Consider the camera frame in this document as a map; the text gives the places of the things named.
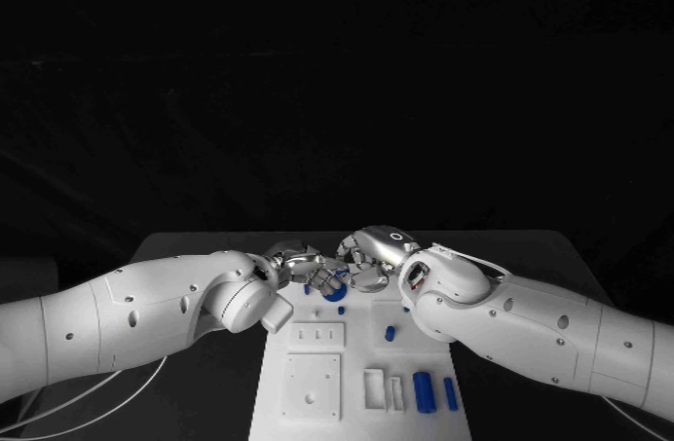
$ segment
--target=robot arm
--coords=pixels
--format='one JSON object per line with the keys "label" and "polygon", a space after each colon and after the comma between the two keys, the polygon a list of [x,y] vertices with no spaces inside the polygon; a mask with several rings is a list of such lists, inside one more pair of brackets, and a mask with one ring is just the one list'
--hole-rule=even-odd
{"label": "robot arm", "polygon": [[350,242],[374,260],[351,285],[374,286],[374,269],[378,282],[391,278],[433,339],[458,340],[527,378],[621,400],[674,422],[673,326],[511,273],[488,277],[461,253],[439,244],[419,248],[391,227],[358,231],[345,249]]}
{"label": "robot arm", "polygon": [[0,402],[80,376],[140,366],[212,331],[292,316],[285,277],[324,293],[341,284],[326,258],[299,242],[264,256],[224,251],[132,264],[77,287],[0,306]]}

